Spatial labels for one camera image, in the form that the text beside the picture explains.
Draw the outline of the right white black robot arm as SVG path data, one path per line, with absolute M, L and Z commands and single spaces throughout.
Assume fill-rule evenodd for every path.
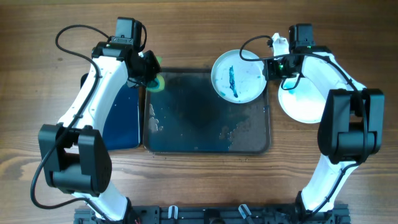
M 266 79 L 281 80 L 279 103 L 293 119 L 318 123 L 320 160 L 298 195 L 305 214 L 328 212 L 349 175 L 381 148 L 384 94 L 368 89 L 337 63 L 331 50 L 315 45 L 310 24 L 275 33 L 265 59 Z

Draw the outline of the green yellow sponge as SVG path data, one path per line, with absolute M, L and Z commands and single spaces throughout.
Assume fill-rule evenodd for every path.
M 160 92 L 164 90 L 164 88 L 165 88 L 165 80 L 160 72 L 155 76 L 154 80 L 150 81 L 146 85 L 146 90 L 153 93 Z

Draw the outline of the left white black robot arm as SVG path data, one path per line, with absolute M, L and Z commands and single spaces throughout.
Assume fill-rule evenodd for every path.
M 102 135 L 109 112 L 121 104 L 121 89 L 164 89 L 159 60 L 145 49 L 146 40 L 141 22 L 119 17 L 115 34 L 88 57 L 90 71 L 71 107 L 56 124 L 39 131 L 42 160 L 36 172 L 73 202 L 85 202 L 96 223 L 141 222 L 131 201 L 111 182 L 112 163 Z

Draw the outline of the white plate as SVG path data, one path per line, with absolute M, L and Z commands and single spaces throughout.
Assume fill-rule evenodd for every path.
M 217 94 L 230 103 L 249 103 L 266 88 L 264 63 L 248 50 L 230 50 L 211 69 L 211 83 Z
M 326 103 L 323 95 L 307 78 L 283 81 L 279 86 L 278 100 L 288 116 L 307 124 L 321 121 Z

